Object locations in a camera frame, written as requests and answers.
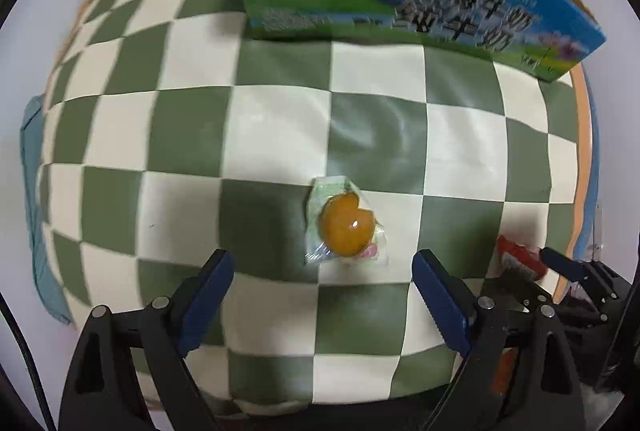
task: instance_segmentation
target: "blue towel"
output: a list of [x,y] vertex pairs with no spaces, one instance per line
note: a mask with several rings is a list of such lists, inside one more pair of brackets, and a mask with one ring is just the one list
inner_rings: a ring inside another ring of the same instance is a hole
[[598,117],[596,115],[596,103],[591,93],[589,79],[584,74],[589,93],[589,104],[591,108],[591,173],[589,174],[589,184],[587,185],[587,198],[584,201],[584,217],[582,219],[582,229],[574,247],[574,259],[583,259],[587,252],[591,229],[596,215],[596,203],[598,201],[598,182],[600,179],[600,129],[598,127]]
[[71,321],[69,308],[66,306],[62,288],[53,277],[47,261],[47,249],[42,238],[42,215],[36,194],[43,131],[42,97],[35,96],[27,104],[20,126],[20,162],[24,180],[24,208],[29,231],[33,282],[47,312],[68,325]]

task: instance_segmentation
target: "red package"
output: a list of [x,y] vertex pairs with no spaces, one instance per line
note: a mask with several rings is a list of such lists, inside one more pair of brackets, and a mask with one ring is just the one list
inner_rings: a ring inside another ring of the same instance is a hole
[[531,281],[542,279],[548,269],[540,261],[540,249],[528,249],[508,240],[504,236],[498,237],[498,255],[503,268],[518,270],[526,279]]

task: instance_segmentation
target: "checkered cloth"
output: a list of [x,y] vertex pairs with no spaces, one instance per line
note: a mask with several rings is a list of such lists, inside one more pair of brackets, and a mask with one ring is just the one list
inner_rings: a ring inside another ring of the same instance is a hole
[[[428,247],[479,293],[495,276],[498,234],[567,248],[571,79],[538,82],[417,45],[252,40],[242,10],[242,0],[93,0],[52,73],[40,201],[76,323],[92,305],[125,311],[171,295],[223,247],[236,276],[186,359],[216,413],[446,384],[454,353],[411,283],[411,259]],[[305,200],[323,175],[362,189],[385,225],[388,264],[305,265]]]

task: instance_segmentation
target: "orange candy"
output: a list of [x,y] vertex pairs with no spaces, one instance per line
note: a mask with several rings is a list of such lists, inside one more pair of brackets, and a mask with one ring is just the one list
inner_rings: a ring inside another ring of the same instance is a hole
[[335,254],[351,257],[367,248],[373,238],[376,218],[373,212],[358,208],[355,192],[344,192],[331,198],[320,213],[320,237]]

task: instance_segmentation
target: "blue gripper pad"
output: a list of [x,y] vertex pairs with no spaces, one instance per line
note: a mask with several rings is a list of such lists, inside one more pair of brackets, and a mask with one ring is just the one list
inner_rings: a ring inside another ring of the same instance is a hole
[[[435,321],[445,344],[463,357],[471,349],[468,339],[468,329],[470,326],[469,316],[475,319],[475,311],[470,312],[469,301],[475,300],[473,294],[466,288],[466,285],[458,278],[449,276],[438,259],[429,250],[419,251],[414,255],[412,262],[412,273],[415,286],[418,288],[424,303],[429,308],[431,316]],[[468,296],[462,288],[458,292],[450,292],[451,285],[447,288],[446,283],[457,280],[462,283]],[[462,294],[464,307],[456,301],[456,294]]]
[[572,283],[584,279],[584,265],[580,261],[564,257],[549,247],[545,247],[540,251],[540,261]]
[[177,343],[181,357],[186,357],[187,353],[200,346],[233,278],[234,260],[225,252],[194,294],[188,310],[182,317]]

